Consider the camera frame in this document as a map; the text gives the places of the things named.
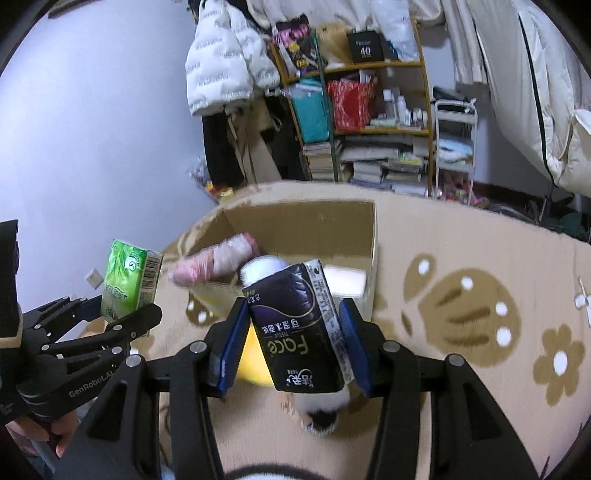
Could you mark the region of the left hand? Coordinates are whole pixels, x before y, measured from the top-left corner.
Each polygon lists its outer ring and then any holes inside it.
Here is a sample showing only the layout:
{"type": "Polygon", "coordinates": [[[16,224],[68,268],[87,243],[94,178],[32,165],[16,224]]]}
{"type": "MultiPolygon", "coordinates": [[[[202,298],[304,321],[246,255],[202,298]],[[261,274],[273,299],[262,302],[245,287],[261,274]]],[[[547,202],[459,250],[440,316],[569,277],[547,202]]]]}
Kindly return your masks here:
{"type": "Polygon", "coordinates": [[[55,453],[59,458],[62,458],[76,433],[78,420],[76,411],[72,411],[55,420],[48,427],[44,427],[28,416],[22,416],[9,422],[6,428],[14,439],[26,439],[28,442],[47,443],[50,440],[50,435],[59,437],[55,453]]]}

